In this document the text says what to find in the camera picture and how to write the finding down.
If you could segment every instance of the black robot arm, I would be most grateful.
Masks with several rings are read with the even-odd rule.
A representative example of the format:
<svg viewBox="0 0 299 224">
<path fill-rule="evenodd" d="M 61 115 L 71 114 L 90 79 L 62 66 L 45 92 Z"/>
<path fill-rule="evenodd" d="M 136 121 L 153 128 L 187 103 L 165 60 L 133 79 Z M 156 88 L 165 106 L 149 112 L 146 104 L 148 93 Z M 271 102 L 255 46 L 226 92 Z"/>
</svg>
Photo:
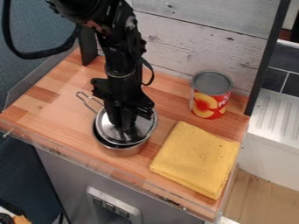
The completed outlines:
<svg viewBox="0 0 299 224">
<path fill-rule="evenodd" d="M 92 79 L 93 94 L 101 98 L 109 120 L 128 130 L 136 118 L 150 119 L 154 102 L 143 92 L 142 58 L 146 42 L 138 31 L 136 15 L 124 0 L 47 0 L 50 8 L 76 24 L 93 28 L 106 57 L 107 79 Z"/>
</svg>

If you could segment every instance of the can lid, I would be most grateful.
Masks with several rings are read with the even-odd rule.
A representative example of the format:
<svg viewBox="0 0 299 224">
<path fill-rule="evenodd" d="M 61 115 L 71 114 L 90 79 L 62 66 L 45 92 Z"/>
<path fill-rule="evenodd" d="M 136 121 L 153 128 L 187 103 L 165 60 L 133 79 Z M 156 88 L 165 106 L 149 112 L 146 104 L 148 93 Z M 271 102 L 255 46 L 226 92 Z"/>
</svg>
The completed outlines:
<svg viewBox="0 0 299 224">
<path fill-rule="evenodd" d="M 233 89 L 233 81 L 226 74 L 206 70 L 194 75 L 191 87 L 203 94 L 223 95 Z"/>
</svg>

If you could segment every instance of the pot handle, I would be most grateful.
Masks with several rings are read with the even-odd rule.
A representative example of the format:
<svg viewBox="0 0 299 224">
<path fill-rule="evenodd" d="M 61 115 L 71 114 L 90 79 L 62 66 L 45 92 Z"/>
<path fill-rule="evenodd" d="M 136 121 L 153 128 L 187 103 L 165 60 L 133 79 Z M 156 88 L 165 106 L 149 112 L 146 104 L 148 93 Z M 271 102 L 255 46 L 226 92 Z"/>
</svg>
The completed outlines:
<svg viewBox="0 0 299 224">
<path fill-rule="evenodd" d="M 86 93 L 84 93 L 84 92 L 82 92 L 82 91 L 78 91 L 78 92 L 76 93 L 76 96 L 77 96 L 79 99 L 81 99 L 81 100 L 83 101 L 84 105 L 85 105 L 87 108 L 89 108 L 91 111 L 93 111 L 95 114 L 97 114 L 98 112 L 97 112 L 95 109 L 93 109 L 91 106 L 88 105 L 86 99 L 88 99 L 88 100 L 92 100 L 92 101 L 94 101 L 94 102 L 97 102 L 97 103 L 99 103 L 101 106 L 104 107 L 104 104 L 103 104 L 101 101 L 98 101 L 98 100 L 95 99 L 93 96 L 89 96 L 89 95 L 87 95 Z"/>
</svg>

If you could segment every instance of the gray carpet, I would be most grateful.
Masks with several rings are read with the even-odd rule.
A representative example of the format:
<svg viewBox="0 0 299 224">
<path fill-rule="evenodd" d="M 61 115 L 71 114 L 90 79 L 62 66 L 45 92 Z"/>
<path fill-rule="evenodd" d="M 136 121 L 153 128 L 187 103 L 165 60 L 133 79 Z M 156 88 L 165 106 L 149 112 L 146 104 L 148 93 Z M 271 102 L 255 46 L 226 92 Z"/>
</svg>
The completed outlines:
<svg viewBox="0 0 299 224">
<path fill-rule="evenodd" d="M 62 210 L 34 147 L 10 136 L 0 144 L 0 198 L 34 224 L 52 224 Z"/>
</svg>

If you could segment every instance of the yellow cloth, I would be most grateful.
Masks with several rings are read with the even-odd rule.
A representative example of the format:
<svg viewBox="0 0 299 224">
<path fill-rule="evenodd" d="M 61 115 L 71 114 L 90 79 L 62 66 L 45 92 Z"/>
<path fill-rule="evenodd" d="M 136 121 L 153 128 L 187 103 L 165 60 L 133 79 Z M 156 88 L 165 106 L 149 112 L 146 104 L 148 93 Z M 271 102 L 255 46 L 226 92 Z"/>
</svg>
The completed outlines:
<svg viewBox="0 0 299 224">
<path fill-rule="evenodd" d="M 233 168 L 239 146 L 179 122 L 149 168 L 217 200 Z"/>
</svg>

